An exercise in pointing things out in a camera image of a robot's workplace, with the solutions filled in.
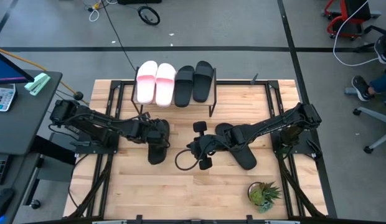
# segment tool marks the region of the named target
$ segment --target person's foot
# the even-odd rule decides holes
[[[356,89],[357,96],[362,101],[369,101],[371,99],[371,95],[367,92],[369,88],[368,84],[360,75],[355,76],[352,79],[352,86]]]

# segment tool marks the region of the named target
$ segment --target slide sandal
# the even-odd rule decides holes
[[[169,123],[166,120],[160,120],[156,122],[156,127],[165,133],[165,139],[169,139]],[[149,144],[148,161],[151,165],[162,163],[167,156],[167,147],[157,144]]]
[[[136,99],[141,104],[150,104],[156,86],[157,63],[147,61],[142,64],[136,77]]]
[[[193,90],[194,68],[190,65],[183,66],[175,76],[175,105],[186,107],[189,105]]]
[[[217,135],[223,136],[224,130],[228,130],[232,127],[233,125],[231,124],[220,123],[215,127],[215,133]],[[244,147],[244,149],[240,151],[229,151],[229,152],[235,158],[237,163],[245,170],[250,170],[257,165],[257,159],[255,158],[249,146]]]
[[[210,63],[200,61],[195,67],[193,100],[203,103],[207,100],[211,89],[214,69]]]
[[[175,68],[168,63],[162,63],[158,66],[156,75],[156,103],[160,107],[171,105],[174,94],[175,73]]]

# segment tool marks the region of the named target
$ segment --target keyboard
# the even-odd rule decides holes
[[[0,185],[4,182],[6,172],[11,163],[11,155],[0,154]]]

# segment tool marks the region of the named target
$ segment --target potted plant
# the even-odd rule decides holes
[[[248,198],[258,206],[259,213],[265,213],[273,207],[274,201],[280,199],[278,187],[272,187],[272,183],[254,182],[248,188]]]

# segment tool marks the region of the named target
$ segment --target monitor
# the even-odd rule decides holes
[[[0,53],[0,85],[8,83],[27,83],[33,81],[34,78]]]

